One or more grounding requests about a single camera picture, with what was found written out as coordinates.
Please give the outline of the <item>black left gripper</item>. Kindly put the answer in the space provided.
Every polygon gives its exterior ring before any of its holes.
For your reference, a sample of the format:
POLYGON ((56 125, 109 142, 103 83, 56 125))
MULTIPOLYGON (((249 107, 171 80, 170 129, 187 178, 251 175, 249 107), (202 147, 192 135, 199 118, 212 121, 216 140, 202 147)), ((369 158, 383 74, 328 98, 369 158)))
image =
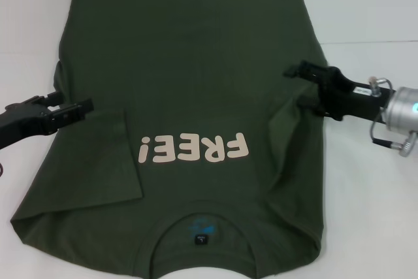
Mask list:
POLYGON ((22 103, 6 106, 1 114, 1 149, 27 137, 51 135, 58 129, 83 120, 87 113, 94 110, 91 99, 55 111, 48 109, 64 102, 64 95, 55 91, 45 97, 34 96, 22 103))

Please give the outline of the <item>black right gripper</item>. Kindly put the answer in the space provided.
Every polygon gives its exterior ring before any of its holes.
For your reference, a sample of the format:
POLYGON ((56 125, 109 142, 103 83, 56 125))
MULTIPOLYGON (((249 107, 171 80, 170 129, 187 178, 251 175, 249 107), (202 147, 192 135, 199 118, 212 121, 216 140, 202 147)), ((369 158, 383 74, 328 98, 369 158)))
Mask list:
POLYGON ((394 94, 391 88, 380 88, 380 95, 373 96, 368 84, 349 80, 336 67, 323 67, 308 61, 290 66, 283 75, 317 82, 318 98, 303 95, 298 98, 297 105, 316 116, 336 121, 343 120, 344 116, 372 121, 394 94))

